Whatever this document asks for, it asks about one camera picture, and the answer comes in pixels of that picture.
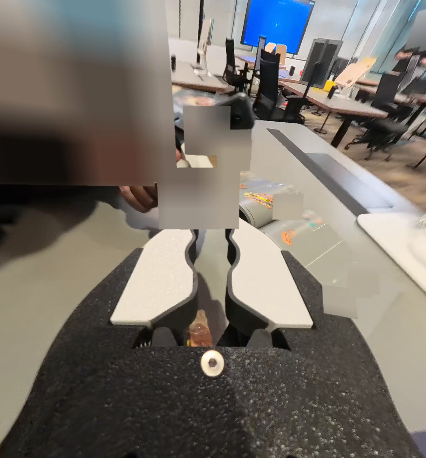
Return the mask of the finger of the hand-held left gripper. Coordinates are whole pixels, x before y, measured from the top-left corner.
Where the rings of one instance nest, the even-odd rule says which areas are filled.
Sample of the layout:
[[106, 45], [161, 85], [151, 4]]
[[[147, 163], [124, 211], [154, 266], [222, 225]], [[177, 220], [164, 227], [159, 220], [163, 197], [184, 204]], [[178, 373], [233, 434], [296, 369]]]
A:
[[216, 168], [216, 156], [185, 155], [177, 162], [177, 168]]

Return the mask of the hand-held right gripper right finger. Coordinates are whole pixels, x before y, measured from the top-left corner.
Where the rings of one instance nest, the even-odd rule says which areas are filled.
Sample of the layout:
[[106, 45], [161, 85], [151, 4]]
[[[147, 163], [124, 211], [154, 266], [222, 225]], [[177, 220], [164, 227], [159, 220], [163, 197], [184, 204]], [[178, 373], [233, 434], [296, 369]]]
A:
[[279, 246], [242, 219], [227, 241], [229, 323], [237, 330], [312, 328], [313, 319]]

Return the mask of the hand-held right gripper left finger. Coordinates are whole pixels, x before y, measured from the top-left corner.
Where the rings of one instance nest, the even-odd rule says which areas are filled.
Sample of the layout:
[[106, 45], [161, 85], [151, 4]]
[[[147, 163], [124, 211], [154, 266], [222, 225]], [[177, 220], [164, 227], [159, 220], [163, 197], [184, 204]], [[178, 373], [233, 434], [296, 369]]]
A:
[[110, 317], [113, 325], [187, 328], [198, 310], [197, 233], [164, 229], [141, 251]]

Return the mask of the brown toy brick assembly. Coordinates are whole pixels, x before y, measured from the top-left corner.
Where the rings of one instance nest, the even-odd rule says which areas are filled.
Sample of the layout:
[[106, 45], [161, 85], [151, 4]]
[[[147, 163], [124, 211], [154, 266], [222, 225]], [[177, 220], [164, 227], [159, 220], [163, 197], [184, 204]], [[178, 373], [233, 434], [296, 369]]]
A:
[[213, 341], [204, 310], [198, 310], [190, 324], [187, 338], [188, 347], [212, 347]]

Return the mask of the person's left forearm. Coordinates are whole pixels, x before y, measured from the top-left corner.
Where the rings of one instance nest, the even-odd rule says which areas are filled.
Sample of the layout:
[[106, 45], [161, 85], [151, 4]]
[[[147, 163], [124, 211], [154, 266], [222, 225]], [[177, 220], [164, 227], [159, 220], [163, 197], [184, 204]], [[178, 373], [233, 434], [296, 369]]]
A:
[[93, 215], [99, 202], [119, 209], [118, 188], [0, 185], [0, 268], [51, 246]]

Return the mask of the wooden edged office desk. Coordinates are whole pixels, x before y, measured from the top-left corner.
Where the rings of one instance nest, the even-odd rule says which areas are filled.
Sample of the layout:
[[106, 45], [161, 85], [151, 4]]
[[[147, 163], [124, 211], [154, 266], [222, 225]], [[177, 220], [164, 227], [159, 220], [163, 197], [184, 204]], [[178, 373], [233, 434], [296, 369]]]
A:
[[212, 94], [232, 94], [235, 89], [214, 75], [199, 75], [193, 65], [176, 60], [175, 70], [171, 72], [172, 86], [193, 89]]
[[367, 119], [385, 119], [388, 113], [359, 101], [343, 97], [333, 96], [328, 98], [328, 94], [321, 89], [309, 88], [304, 84], [294, 81], [280, 80], [279, 84], [292, 93], [306, 98], [312, 104], [322, 108], [327, 112], [337, 113], [344, 116], [344, 121], [336, 132], [331, 146], [338, 147], [347, 133], [355, 117], [365, 117]]

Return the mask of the person's left hand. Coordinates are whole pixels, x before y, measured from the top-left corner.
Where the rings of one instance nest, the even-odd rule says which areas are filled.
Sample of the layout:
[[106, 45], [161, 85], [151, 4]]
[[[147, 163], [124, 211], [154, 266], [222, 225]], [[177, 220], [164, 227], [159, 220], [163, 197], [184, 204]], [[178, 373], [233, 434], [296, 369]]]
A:
[[119, 186], [124, 200], [135, 210], [147, 213], [159, 206], [158, 186]]

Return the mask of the black office chair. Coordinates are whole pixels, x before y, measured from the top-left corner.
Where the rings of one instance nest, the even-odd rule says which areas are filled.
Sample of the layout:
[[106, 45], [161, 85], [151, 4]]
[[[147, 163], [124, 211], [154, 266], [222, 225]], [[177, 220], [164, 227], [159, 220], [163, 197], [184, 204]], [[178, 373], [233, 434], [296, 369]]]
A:
[[361, 121], [359, 125], [365, 132], [347, 143], [343, 147], [344, 150], [353, 145], [366, 144], [370, 151], [365, 157], [368, 160], [374, 152], [386, 152], [387, 148], [407, 131], [403, 122], [412, 113], [413, 106], [395, 101], [399, 84], [400, 77], [397, 75], [386, 73], [381, 78], [371, 107], [386, 112], [387, 117]]
[[305, 117], [301, 114], [301, 109], [306, 100], [290, 94], [286, 89], [279, 89], [279, 62], [277, 54], [261, 51], [260, 83], [253, 103], [253, 112], [260, 120], [303, 125]]
[[245, 86], [250, 84], [248, 75], [248, 63], [244, 64], [244, 68], [240, 71], [237, 70], [235, 63], [234, 40], [232, 38], [225, 39], [226, 48], [226, 66], [223, 73], [223, 80], [234, 88], [236, 93], [242, 93]]

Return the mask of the toy brick set box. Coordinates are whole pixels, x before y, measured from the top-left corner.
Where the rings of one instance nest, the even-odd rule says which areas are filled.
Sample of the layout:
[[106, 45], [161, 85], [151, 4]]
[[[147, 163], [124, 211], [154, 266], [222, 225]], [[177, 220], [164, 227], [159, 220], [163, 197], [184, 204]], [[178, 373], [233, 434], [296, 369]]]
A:
[[229, 98], [230, 94], [210, 93], [195, 89], [173, 87], [172, 91], [174, 108], [184, 106], [212, 106]]

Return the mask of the grey instruction booklet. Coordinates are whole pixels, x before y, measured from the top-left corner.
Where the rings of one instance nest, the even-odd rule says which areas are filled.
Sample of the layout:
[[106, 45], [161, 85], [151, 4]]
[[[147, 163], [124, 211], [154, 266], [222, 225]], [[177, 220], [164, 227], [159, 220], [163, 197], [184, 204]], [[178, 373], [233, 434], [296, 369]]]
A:
[[[297, 219], [274, 219], [273, 197], [276, 194], [295, 197]], [[304, 208], [302, 194], [293, 185], [270, 181], [250, 171], [240, 173], [239, 217], [263, 232], [282, 250], [290, 252], [300, 264], [311, 268], [323, 281], [336, 283], [328, 273], [348, 270], [353, 254], [345, 241], [315, 211]]]

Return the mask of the silver monitor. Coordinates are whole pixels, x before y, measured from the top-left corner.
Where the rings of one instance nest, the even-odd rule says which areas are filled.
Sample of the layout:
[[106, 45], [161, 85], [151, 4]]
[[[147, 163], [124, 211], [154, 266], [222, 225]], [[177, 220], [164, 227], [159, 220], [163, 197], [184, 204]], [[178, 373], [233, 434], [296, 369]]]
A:
[[199, 77], [211, 76], [210, 72], [208, 71], [206, 55], [207, 55], [208, 47], [211, 44], [213, 24], [214, 24], [214, 20], [211, 18], [203, 20], [202, 30], [200, 33], [198, 49], [197, 49], [198, 62], [197, 62], [196, 68], [194, 69], [194, 73], [198, 75]]

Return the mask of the grey monitor back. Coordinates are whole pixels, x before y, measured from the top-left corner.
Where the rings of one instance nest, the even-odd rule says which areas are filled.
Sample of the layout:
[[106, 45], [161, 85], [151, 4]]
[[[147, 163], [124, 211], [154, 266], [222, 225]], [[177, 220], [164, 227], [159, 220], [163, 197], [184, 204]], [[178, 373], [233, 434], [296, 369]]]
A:
[[315, 38], [299, 83], [323, 89], [342, 45], [343, 40]]

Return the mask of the tan laptop stand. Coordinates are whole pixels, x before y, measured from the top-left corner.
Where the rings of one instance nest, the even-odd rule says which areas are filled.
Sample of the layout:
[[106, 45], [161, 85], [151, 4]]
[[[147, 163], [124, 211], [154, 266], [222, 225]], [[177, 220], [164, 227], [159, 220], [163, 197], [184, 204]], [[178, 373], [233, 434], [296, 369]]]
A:
[[353, 86], [375, 64], [377, 58], [367, 57], [349, 64], [336, 78], [335, 84], [340, 90]]

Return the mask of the large blue wall screen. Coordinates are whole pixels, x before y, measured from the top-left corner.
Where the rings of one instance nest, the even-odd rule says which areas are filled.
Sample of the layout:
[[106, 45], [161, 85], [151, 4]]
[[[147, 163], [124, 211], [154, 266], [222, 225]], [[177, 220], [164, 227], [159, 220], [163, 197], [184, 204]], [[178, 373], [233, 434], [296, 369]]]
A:
[[297, 54], [314, 6], [310, 0], [249, 0], [240, 43], [258, 47], [262, 36], [266, 43], [285, 45], [288, 54]]

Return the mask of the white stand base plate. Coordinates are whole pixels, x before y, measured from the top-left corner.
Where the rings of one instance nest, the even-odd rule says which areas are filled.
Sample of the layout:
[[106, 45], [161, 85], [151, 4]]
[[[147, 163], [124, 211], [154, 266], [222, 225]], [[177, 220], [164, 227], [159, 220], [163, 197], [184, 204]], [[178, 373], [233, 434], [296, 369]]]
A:
[[426, 294], [426, 214], [369, 213], [357, 223]]

